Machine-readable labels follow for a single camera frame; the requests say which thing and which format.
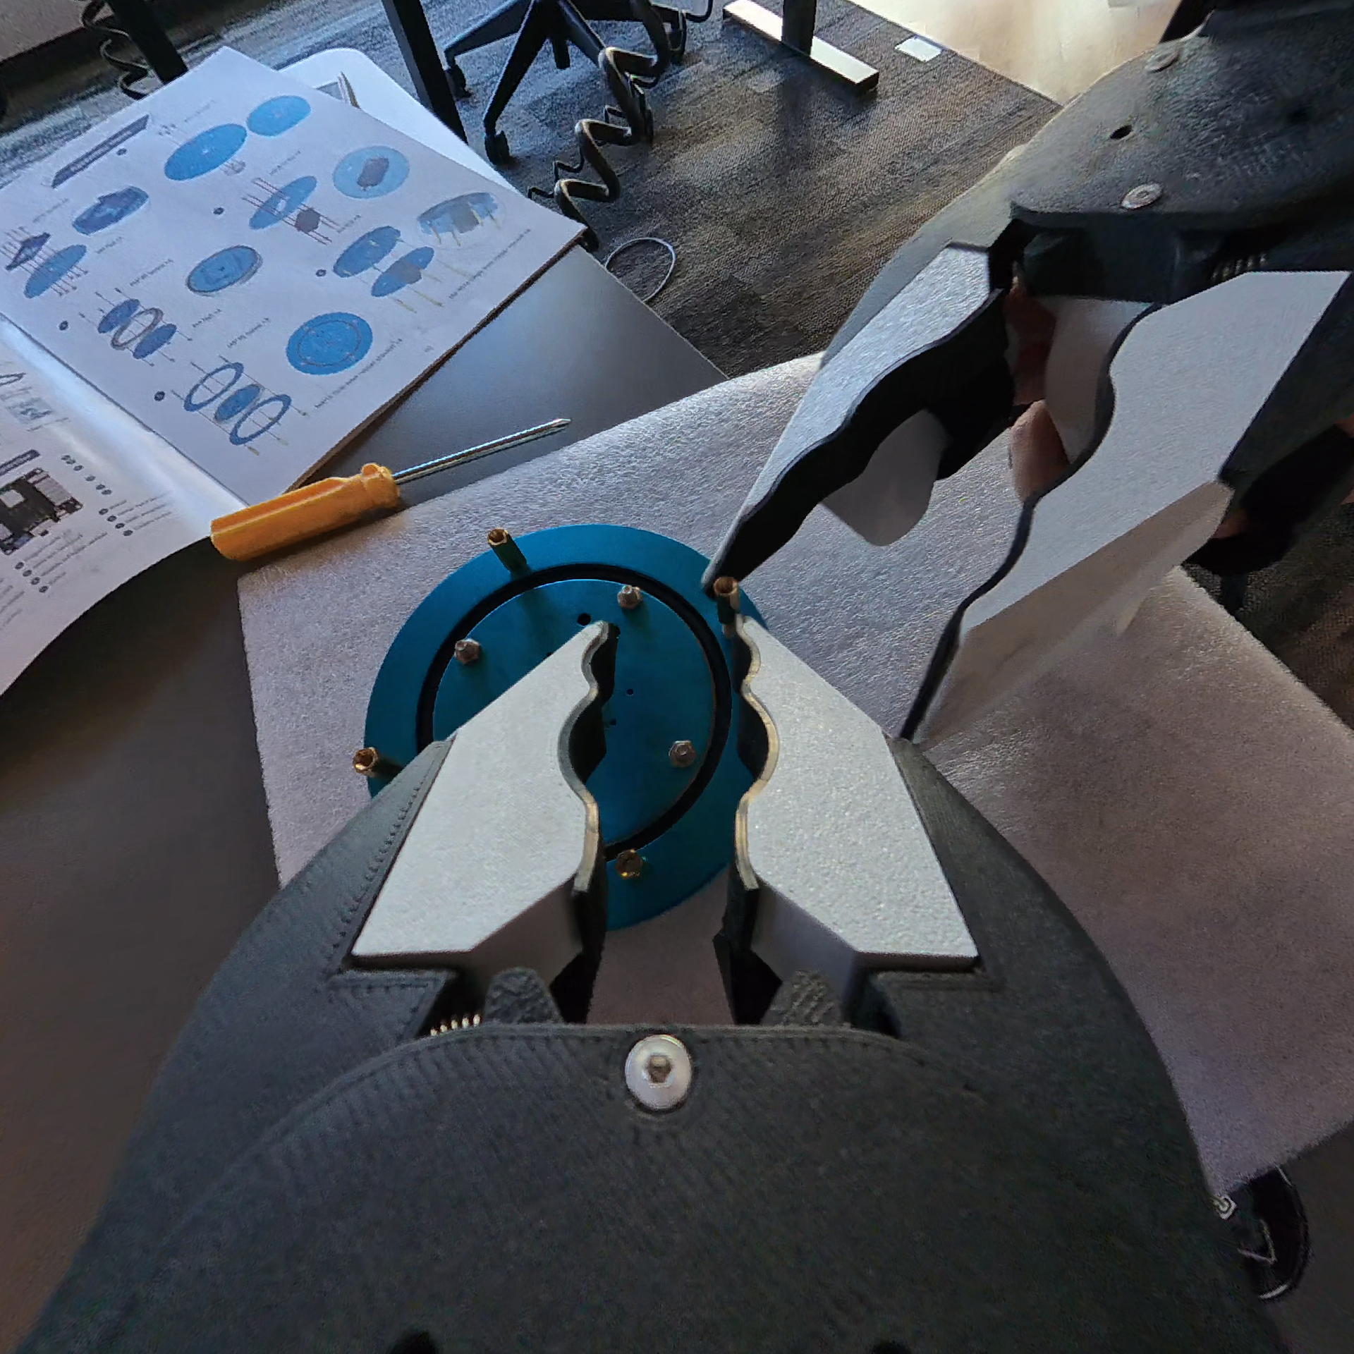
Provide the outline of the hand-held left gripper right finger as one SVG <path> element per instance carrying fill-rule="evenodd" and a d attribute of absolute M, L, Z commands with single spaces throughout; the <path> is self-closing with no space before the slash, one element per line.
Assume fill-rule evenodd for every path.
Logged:
<path fill-rule="evenodd" d="M 759 622 L 739 618 L 737 637 L 767 744 L 735 813 L 754 956 L 778 978 L 828 986 L 971 971 L 976 945 L 885 729 Z"/>

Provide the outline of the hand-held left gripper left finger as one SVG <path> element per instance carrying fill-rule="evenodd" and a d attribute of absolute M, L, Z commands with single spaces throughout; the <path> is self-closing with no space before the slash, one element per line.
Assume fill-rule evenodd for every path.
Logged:
<path fill-rule="evenodd" d="M 620 630 L 595 622 L 466 721 L 351 959 L 562 975 L 602 959 L 605 863 L 588 775 L 605 754 Z"/>

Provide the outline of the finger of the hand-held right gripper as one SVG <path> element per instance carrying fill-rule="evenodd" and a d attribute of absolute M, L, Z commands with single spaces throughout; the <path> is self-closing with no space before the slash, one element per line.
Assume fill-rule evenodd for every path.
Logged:
<path fill-rule="evenodd" d="M 945 247 L 825 358 L 702 586 L 744 580 L 819 505 L 871 545 L 903 539 L 942 472 L 995 436 L 1010 397 L 1005 292 L 988 253 Z"/>
<path fill-rule="evenodd" d="M 1107 424 L 1020 519 L 956 615 L 906 736 L 942 742 L 1099 630 L 1222 523 L 1244 476 L 1341 416 L 1352 271 L 1246 271 L 1143 314 L 1107 360 Z"/>

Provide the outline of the blue round turntable base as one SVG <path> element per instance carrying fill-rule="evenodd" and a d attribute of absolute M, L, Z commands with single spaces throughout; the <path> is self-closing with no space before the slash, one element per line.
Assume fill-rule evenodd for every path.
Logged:
<path fill-rule="evenodd" d="M 439 580 L 378 671 L 364 747 L 415 754 L 509 690 L 580 627 L 620 630 L 605 757 L 588 780 L 602 809 L 610 930 L 646 924 L 731 861 L 754 784 L 737 754 L 735 649 L 702 591 L 708 559 L 620 524 L 529 533 Z"/>

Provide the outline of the dark desk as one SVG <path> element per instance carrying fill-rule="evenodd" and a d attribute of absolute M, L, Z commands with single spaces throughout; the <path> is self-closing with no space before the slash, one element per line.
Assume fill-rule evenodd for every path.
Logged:
<path fill-rule="evenodd" d="M 412 465 L 559 414 L 552 450 L 568 447 L 717 385 L 570 249 L 338 470 Z M 495 472 L 482 462 L 415 500 Z M 82 613 L 3 694 L 3 1351 L 66 1275 L 181 1028 L 281 885 L 240 575 L 192 544 Z"/>

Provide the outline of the metal desk foot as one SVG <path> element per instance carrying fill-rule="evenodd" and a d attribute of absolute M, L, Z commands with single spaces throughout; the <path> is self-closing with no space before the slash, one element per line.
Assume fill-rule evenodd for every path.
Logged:
<path fill-rule="evenodd" d="M 780 2 L 780 12 L 772 12 L 763 2 L 722 2 L 722 17 L 833 77 L 856 94 L 877 90 L 877 70 L 816 36 L 817 2 Z"/>

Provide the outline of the black desk leg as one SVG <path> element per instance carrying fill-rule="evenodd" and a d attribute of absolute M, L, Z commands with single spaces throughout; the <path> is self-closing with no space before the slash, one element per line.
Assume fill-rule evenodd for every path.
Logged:
<path fill-rule="evenodd" d="M 466 142 L 466 127 L 421 2 L 383 2 L 419 104 Z"/>
<path fill-rule="evenodd" d="M 149 2 L 89 2 L 86 18 L 103 33 L 101 50 L 123 71 L 124 93 L 147 77 L 171 82 L 187 73 L 187 62 Z"/>

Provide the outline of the black round desk grommet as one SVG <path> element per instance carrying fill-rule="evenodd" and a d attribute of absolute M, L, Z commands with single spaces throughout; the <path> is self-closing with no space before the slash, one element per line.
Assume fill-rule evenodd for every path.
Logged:
<path fill-rule="evenodd" d="M 1310 1226 L 1284 1170 L 1276 1167 L 1229 1193 L 1215 1193 L 1211 1204 L 1256 1297 L 1261 1304 L 1290 1297 L 1310 1261 Z"/>

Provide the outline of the person's right hand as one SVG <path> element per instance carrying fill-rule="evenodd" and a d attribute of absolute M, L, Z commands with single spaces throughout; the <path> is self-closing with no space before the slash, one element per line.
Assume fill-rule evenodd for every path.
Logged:
<path fill-rule="evenodd" d="M 1072 467 L 1044 398 L 1009 429 L 1006 460 L 1016 497 L 1025 505 L 1060 484 Z"/>

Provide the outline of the white foam sheet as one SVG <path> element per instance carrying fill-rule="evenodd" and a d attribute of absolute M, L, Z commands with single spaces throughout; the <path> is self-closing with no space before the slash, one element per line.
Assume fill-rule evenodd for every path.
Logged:
<path fill-rule="evenodd" d="M 240 582 L 279 880 L 359 809 L 398 627 L 490 528 L 615 523 L 709 552 L 819 360 L 509 462 Z M 929 754 L 1128 991 L 1213 1184 L 1352 1122 L 1352 729 L 1183 574 Z"/>

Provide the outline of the open instruction manual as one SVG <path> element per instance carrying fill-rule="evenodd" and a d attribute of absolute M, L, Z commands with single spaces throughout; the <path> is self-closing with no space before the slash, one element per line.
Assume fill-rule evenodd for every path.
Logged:
<path fill-rule="evenodd" d="M 3 187 L 3 687 L 313 475 L 577 229 L 231 48 Z"/>

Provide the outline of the black office chair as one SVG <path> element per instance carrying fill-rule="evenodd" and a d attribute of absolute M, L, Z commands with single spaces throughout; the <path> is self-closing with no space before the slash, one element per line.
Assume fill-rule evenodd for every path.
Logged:
<path fill-rule="evenodd" d="M 637 24 L 645 28 L 653 56 L 605 47 L 595 28 L 605 24 Z M 621 146 L 651 141 L 651 110 L 646 90 L 687 52 L 688 13 L 658 2 L 504 2 L 478 26 L 466 29 L 444 48 L 447 73 L 457 97 L 467 94 L 459 58 L 488 43 L 514 39 L 507 64 L 484 112 L 484 149 L 495 165 L 507 165 L 511 149 L 500 131 L 500 116 L 527 77 L 542 48 L 550 48 L 565 71 L 576 48 L 588 58 L 612 90 L 620 125 L 604 123 L 605 131 L 620 131 Z"/>

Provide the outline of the yellow-handled screwdriver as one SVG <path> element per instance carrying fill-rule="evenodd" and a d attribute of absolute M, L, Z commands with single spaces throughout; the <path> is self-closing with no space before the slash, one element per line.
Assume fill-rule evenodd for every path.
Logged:
<path fill-rule="evenodd" d="M 215 551 L 233 561 L 275 556 L 316 537 L 346 529 L 369 514 L 395 511 L 404 505 L 400 488 L 406 484 L 482 460 L 497 452 L 524 447 L 567 431 L 567 425 L 567 416 L 550 420 L 400 472 L 366 462 L 357 475 L 329 476 L 287 490 L 275 500 L 219 516 L 209 524 L 209 541 Z"/>

